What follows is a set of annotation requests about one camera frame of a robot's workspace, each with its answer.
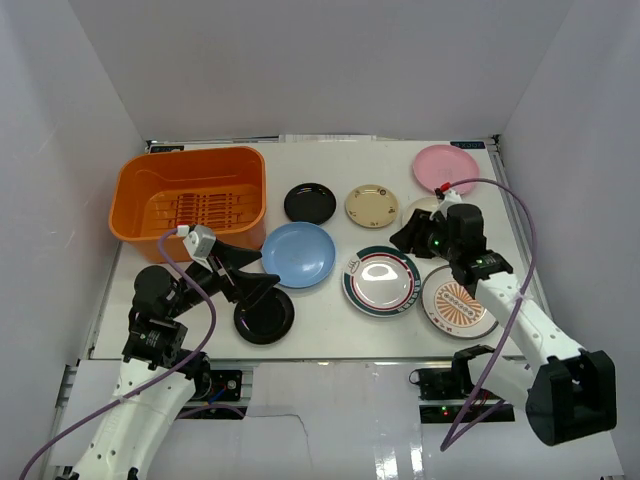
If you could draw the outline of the white plain plate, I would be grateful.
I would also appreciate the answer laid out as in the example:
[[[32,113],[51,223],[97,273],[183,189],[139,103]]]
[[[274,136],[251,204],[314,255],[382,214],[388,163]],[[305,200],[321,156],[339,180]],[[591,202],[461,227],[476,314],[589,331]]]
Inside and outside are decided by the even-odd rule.
[[[405,227],[408,224],[415,210],[434,212],[437,210],[438,206],[439,200],[435,196],[427,196],[415,200],[405,208],[401,218],[401,225]]]

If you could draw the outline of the beige patterned plate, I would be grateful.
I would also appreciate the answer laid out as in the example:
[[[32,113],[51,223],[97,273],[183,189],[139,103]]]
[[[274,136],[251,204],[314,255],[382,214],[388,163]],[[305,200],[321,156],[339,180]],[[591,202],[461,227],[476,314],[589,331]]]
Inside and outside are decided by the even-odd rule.
[[[393,192],[376,184],[361,185],[346,197],[345,210],[357,225],[369,228],[383,228],[397,217],[399,202]]]

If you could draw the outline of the black plate front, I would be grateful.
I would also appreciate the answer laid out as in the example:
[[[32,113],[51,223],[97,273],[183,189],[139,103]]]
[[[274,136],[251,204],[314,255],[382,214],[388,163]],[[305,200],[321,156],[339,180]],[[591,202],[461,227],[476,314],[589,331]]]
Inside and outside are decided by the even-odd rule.
[[[234,326],[239,335],[254,345],[269,345],[284,338],[295,319],[294,304],[278,288],[271,289],[252,308],[238,304],[234,309]]]

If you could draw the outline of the green rimmed white plate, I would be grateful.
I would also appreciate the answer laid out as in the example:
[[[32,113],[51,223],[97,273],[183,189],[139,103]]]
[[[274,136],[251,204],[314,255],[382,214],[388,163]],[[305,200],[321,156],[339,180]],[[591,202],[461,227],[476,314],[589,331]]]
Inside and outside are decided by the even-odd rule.
[[[416,303],[422,279],[406,254],[378,245],[359,250],[346,262],[341,285],[356,309],[369,316],[390,318]]]

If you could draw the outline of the light blue plate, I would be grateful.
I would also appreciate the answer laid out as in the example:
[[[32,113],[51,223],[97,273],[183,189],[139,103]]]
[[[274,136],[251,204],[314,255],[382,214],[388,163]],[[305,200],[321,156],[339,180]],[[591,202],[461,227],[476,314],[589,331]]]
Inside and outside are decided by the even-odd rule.
[[[304,289],[330,275],[336,261],[336,246],[320,226],[292,222],[267,236],[261,254],[264,271],[277,275],[282,287]]]

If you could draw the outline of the pink plate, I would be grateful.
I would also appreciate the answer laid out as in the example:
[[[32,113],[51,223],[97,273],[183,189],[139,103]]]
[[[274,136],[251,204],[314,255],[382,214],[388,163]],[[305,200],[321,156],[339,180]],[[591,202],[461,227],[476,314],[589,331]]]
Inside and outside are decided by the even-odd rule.
[[[416,155],[412,164],[418,183],[434,193],[445,183],[478,178],[479,166],[466,151],[452,145],[428,146]]]

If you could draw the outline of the orange sunburst plate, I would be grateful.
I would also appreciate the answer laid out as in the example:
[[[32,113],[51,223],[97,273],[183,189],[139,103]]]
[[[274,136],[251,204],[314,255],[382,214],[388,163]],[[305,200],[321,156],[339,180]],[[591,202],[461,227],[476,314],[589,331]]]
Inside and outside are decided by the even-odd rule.
[[[438,267],[426,276],[420,301],[429,322],[456,339],[481,339],[499,325],[494,316],[454,280],[448,266]]]

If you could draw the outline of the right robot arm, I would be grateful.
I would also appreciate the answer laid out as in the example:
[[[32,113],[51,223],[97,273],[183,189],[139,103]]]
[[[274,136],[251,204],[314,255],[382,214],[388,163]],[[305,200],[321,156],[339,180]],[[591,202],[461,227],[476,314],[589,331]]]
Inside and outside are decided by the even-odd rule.
[[[417,210],[390,242],[418,258],[446,260],[457,284],[499,322],[526,359],[514,364],[486,345],[456,352],[447,381],[459,396],[473,399],[488,389],[523,409],[547,446],[616,427],[613,360],[602,350],[587,351],[525,297],[512,266],[488,249],[477,206]]]

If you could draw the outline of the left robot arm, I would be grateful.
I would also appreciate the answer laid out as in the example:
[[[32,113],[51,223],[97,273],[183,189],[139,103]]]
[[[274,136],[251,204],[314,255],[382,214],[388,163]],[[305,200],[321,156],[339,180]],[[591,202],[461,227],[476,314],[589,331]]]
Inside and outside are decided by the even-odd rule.
[[[278,276],[246,273],[260,259],[257,250],[227,245],[190,233],[184,240],[192,260],[152,265],[134,280],[128,338],[110,403],[94,413],[99,426],[73,479],[144,479],[174,420],[191,399],[211,387],[210,361],[201,346],[184,348],[187,335],[178,317],[222,293],[231,304],[254,306]]]

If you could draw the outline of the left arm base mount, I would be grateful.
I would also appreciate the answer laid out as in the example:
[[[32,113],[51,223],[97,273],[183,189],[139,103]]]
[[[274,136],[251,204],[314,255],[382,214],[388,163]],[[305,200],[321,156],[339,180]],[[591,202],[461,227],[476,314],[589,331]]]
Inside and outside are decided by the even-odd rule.
[[[187,402],[179,419],[242,420],[247,407],[241,406],[243,372],[241,370],[211,370]]]

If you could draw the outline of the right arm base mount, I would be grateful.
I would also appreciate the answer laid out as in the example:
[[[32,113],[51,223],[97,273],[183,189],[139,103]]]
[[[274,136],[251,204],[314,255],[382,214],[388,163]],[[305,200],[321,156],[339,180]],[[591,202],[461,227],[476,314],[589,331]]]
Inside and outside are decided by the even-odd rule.
[[[420,420],[423,425],[452,424],[471,393],[473,386],[462,376],[461,360],[474,358],[479,354],[492,354],[494,349],[477,345],[454,355],[447,367],[427,367],[414,369],[408,376],[411,385],[419,389]],[[468,424],[489,412],[484,423],[509,423],[515,421],[514,408],[488,390],[481,390],[462,419]]]

